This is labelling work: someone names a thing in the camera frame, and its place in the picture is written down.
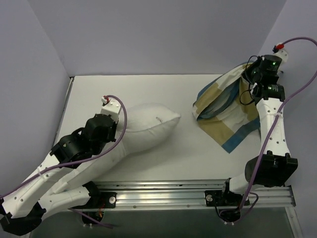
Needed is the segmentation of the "white pillow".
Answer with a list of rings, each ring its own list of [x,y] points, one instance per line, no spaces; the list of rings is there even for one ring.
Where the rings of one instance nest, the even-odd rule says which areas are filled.
[[[181,114],[158,103],[141,104],[127,109],[127,127],[119,144],[102,157],[82,163],[64,175],[49,193],[58,194],[95,181],[125,157],[158,146],[172,134],[180,119]]]

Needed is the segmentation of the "blue beige white patchwork pillowcase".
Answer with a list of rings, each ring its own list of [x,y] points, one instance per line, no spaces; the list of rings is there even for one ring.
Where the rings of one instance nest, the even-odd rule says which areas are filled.
[[[250,133],[260,129],[248,81],[241,76],[250,63],[240,64],[206,85],[193,103],[192,114],[198,126],[231,153]]]

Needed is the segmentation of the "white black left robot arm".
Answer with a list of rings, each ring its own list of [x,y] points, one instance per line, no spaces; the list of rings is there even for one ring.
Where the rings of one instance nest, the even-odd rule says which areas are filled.
[[[1,198],[2,229],[23,236],[65,209],[96,207],[101,192],[92,181],[55,195],[46,192],[83,160],[99,155],[107,143],[115,142],[116,127],[117,121],[111,116],[96,114],[84,127],[62,137],[23,186]]]

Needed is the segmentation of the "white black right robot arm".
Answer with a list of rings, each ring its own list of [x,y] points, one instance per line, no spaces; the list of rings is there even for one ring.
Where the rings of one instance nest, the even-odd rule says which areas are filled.
[[[285,50],[259,56],[242,73],[250,85],[252,103],[260,119],[261,150],[246,163],[241,175],[225,182],[220,192],[224,204],[230,205],[260,187],[281,187],[298,167],[298,160],[291,157],[286,142],[282,108],[285,90],[278,84],[279,67],[287,60]]]

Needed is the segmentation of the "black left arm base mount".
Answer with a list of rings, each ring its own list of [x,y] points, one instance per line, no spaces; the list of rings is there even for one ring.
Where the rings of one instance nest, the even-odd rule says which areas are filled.
[[[113,209],[116,207],[117,193],[113,191],[102,192],[95,204],[98,209]]]

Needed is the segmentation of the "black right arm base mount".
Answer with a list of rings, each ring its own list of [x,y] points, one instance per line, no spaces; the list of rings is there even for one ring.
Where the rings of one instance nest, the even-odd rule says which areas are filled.
[[[236,193],[222,194],[221,190],[206,190],[205,203],[207,207],[238,207],[242,201],[243,195]]]

